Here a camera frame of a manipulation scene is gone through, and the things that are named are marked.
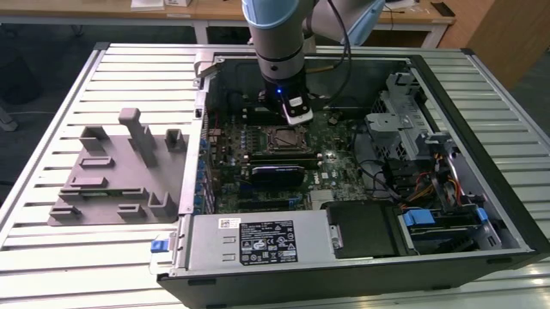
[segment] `orange wire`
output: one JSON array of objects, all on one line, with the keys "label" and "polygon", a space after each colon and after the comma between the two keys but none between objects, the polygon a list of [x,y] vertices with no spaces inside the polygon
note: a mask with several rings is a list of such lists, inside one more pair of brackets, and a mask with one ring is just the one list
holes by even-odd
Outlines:
[{"label": "orange wire", "polygon": [[451,179],[451,177],[448,177],[448,181],[452,182],[452,184],[455,185],[455,199],[456,199],[456,204],[459,206],[461,206],[461,202],[460,202],[460,185],[457,184],[457,182]]}]

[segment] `table leg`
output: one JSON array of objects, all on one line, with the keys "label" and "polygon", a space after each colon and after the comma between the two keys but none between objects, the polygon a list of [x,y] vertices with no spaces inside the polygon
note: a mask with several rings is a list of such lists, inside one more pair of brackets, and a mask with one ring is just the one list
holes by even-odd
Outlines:
[{"label": "table leg", "polygon": [[194,29],[196,43],[208,44],[208,21],[193,21],[192,28]]},{"label": "table leg", "polygon": [[447,24],[435,24],[431,27],[431,31],[428,32],[423,43],[421,48],[437,48],[440,39],[443,38],[444,31],[447,30]]}]

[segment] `white sticker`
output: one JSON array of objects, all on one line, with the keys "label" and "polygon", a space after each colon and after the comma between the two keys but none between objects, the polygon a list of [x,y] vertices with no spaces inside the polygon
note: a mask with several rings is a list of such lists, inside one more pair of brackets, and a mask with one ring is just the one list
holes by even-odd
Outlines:
[{"label": "white sticker", "polygon": [[240,224],[240,218],[222,218],[218,219],[218,229],[237,229]]},{"label": "white sticker", "polygon": [[165,14],[165,17],[190,18],[189,14]]}]

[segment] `wooden table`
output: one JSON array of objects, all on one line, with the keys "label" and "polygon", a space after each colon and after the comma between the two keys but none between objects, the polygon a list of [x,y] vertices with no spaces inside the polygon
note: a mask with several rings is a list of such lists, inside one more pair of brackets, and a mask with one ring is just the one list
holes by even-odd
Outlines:
[{"label": "wooden table", "polygon": [[[0,0],[0,23],[192,26],[196,42],[208,44],[209,26],[246,26],[240,0],[193,0],[188,7],[130,12],[130,0]],[[383,12],[376,30],[428,32],[421,47],[435,48],[453,17],[443,17],[428,0],[413,8]]]}]

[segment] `black panel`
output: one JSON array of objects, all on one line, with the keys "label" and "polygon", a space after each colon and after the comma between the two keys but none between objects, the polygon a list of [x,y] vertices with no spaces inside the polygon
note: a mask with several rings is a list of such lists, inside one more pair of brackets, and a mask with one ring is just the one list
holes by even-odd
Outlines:
[{"label": "black panel", "polygon": [[337,259],[399,256],[404,248],[396,214],[389,201],[330,201],[328,224],[338,228],[342,247],[333,249]]},{"label": "black panel", "polygon": [[220,275],[214,285],[202,286],[188,286],[190,278],[158,275],[157,283],[184,306],[197,309],[453,288],[527,258],[527,254],[517,254],[495,256],[488,263],[485,257],[471,257],[276,272],[257,269],[254,273]]}]

